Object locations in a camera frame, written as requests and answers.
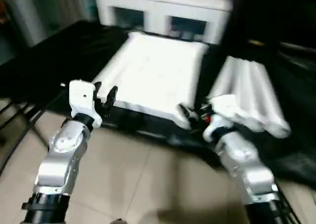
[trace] red component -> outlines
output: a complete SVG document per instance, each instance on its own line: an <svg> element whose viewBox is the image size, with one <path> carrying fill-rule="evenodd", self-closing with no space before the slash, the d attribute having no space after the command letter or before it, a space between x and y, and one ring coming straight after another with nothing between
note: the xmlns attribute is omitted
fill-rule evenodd
<svg viewBox="0 0 316 224"><path fill-rule="evenodd" d="M205 122L210 123L211 122L211 116L206 116L205 117Z"/></svg>

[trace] tiled floor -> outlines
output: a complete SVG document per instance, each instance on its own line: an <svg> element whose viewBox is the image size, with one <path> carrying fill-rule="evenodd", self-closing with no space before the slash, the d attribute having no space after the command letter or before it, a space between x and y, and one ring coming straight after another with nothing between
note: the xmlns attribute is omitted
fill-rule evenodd
<svg viewBox="0 0 316 224"><path fill-rule="evenodd" d="M45 113L38 126L51 137L63 120ZM22 128L22 121L16 120L1 133L8 142L0 149L0 159ZM2 224L23 220L20 207L32 194L45 153L37 137L29 133L12 156L0 178ZM293 193L294 184L284 185L285 193ZM316 223L316 209L307 188L296 189L290 201L304 224ZM116 218L129 224L247 223L236 186L226 173L143 138L98 129L92 133L80 164L67 223L107 224Z"/></svg>

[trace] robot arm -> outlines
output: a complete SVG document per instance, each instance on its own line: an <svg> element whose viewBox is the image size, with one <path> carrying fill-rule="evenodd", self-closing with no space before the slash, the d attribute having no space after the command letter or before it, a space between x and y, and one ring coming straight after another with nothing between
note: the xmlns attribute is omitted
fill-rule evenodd
<svg viewBox="0 0 316 224"><path fill-rule="evenodd" d="M204 140L237 182L250 223L300 223L285 197L280 198L274 175L260 160L256 147L240 135L233 122L215 112L208 100L198 111L183 105L180 110L193 125L193 131L202 132Z"/></svg>
<svg viewBox="0 0 316 224"><path fill-rule="evenodd" d="M113 105L118 89L114 87L107 102L102 104L96 98L100 86L100 83L70 82L72 119L66 120L49 142L49 152L39 167L33 195L22 205L22 209L27 210L23 224L65 223L79 163L87 150L90 134L101 126L102 112L108 112Z"/></svg>

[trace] black table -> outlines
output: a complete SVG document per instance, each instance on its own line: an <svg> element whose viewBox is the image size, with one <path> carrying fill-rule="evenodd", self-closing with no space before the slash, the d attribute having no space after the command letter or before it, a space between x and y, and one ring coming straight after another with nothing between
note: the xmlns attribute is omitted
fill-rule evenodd
<svg viewBox="0 0 316 224"><path fill-rule="evenodd" d="M2 65L0 97L43 108L64 90L61 83L68 84L74 79L92 81L127 38L123 29L78 22ZM239 131L256 145L262 160L276 176L316 187L316 152L312 145L316 140L312 129L315 116L300 103L300 93L296 96L287 93L290 86L287 81L296 81L296 88L300 86L303 90L304 82L293 78L291 70L294 70L294 75L303 72L257 48L232 56L264 63L293 133L289 138L279 140L267 133L254 134L243 126L238 128ZM201 61L196 101L209 92L225 57L220 46L209 46ZM70 115L67 91L50 110ZM162 144L192 152L213 167L220 166L217 156L200 137L189 134L172 121L115 107L111 117L104 119L103 126L144 134L162 141Z"/></svg>

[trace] white cabinet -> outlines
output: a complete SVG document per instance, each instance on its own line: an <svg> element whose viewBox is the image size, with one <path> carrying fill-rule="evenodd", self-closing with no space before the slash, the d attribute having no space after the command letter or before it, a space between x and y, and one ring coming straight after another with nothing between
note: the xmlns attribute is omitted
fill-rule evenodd
<svg viewBox="0 0 316 224"><path fill-rule="evenodd" d="M96 0L101 24L218 43L227 0Z"/></svg>

